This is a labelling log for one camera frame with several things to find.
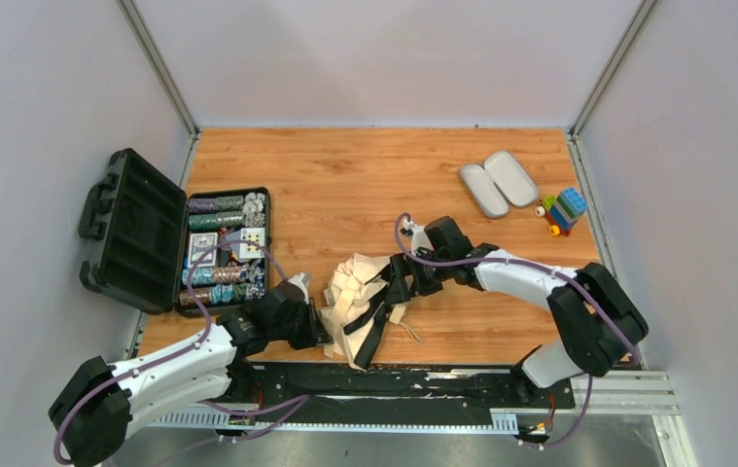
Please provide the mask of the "beige folding umbrella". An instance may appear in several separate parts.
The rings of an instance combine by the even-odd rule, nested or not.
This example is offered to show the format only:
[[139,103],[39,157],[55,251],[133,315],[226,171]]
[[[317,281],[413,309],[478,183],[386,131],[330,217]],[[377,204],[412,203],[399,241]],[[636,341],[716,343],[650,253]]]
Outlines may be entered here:
[[341,355],[350,368],[365,372],[388,322],[404,329],[414,343],[423,342],[404,322],[409,304],[385,302],[390,281],[382,272],[390,264],[389,257],[354,253],[337,265],[324,290],[326,305],[318,310],[323,328],[333,340],[324,346],[327,357]]

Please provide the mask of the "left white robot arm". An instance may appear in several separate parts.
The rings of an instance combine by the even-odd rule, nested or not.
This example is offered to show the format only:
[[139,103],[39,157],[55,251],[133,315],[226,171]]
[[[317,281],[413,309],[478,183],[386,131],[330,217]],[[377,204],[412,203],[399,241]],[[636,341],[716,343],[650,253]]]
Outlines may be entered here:
[[190,404],[209,402],[241,382],[248,357],[273,341],[296,350],[330,343],[307,287],[285,280],[254,302],[209,319],[194,335],[144,357],[88,359],[65,384],[48,416],[53,456],[64,466],[95,466],[141,428]]

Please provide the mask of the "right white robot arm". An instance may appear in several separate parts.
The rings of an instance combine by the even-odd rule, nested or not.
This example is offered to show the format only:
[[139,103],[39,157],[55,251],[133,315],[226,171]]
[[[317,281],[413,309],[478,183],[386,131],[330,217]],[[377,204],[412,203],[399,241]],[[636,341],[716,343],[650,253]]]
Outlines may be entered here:
[[472,245],[449,216],[421,226],[402,213],[395,222],[395,240],[400,252],[392,258],[391,302],[435,294],[452,280],[550,313],[558,337],[515,365],[513,389],[531,393],[570,377],[602,377],[623,360],[640,364],[638,345],[649,325],[604,265],[556,267],[494,244]]

